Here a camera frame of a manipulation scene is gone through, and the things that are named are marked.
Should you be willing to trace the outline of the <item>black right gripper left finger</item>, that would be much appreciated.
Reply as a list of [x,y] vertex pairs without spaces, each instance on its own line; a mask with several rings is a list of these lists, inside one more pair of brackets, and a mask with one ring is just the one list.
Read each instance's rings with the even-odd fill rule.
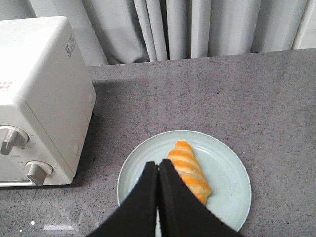
[[119,208],[90,237],[154,237],[157,222],[158,167],[147,162]]

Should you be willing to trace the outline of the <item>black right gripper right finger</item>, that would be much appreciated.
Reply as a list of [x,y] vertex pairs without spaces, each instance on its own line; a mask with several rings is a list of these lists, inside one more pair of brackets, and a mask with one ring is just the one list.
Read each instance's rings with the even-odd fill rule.
[[163,237],[240,237],[210,212],[182,181],[172,162],[159,165],[158,210]]

